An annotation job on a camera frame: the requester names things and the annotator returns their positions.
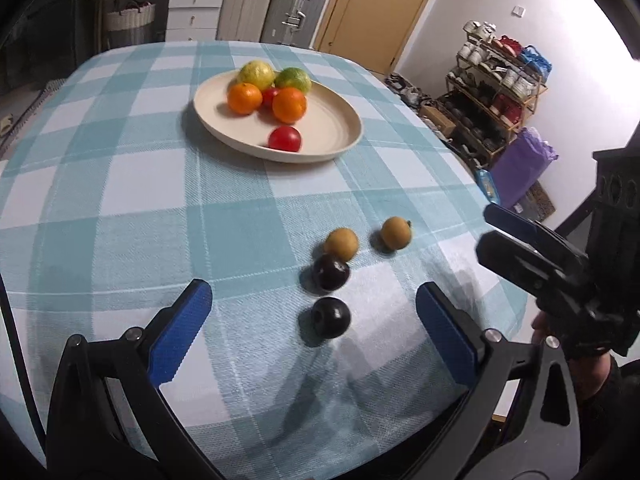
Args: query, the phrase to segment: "door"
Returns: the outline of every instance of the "door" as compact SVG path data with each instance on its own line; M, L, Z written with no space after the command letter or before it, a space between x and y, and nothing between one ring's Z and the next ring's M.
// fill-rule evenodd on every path
M424 0L336 0L320 51L386 74Z

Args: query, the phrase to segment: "purple bag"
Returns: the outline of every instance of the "purple bag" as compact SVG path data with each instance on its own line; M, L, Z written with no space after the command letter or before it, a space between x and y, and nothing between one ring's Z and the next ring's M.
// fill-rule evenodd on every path
M511 209L557 158L535 128L523 128L490 171L502 207Z

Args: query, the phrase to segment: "green lime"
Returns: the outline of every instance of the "green lime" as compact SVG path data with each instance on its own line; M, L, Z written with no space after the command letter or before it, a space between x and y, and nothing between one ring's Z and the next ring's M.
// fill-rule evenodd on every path
M276 88L293 87L303 94L308 94L311 90L311 78L301 68L290 67L280 72L273 83Z
M257 86L260 92L264 92L273 84L276 74L269 63L258 59L250 61L240 69L236 81L239 83L250 83Z

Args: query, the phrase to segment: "tangerine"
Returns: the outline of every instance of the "tangerine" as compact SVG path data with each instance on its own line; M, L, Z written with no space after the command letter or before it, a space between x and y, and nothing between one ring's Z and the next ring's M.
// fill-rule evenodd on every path
M285 124L293 124L306 113L306 97L297 88L283 88L273 98L273 115Z
M226 104L236 114L249 115L262 104L262 92L251 83L237 83L229 89Z

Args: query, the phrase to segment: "red tomato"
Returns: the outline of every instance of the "red tomato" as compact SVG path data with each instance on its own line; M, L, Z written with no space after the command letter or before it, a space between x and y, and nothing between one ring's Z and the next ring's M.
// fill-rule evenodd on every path
M273 98L278 95L278 92L280 92L279 88L273 86L271 88L267 88L264 92L262 92L262 104L267 108L271 108Z
M269 136L269 146L272 150L283 152L299 152L302 145L302 137L299 131L291 126L279 126Z

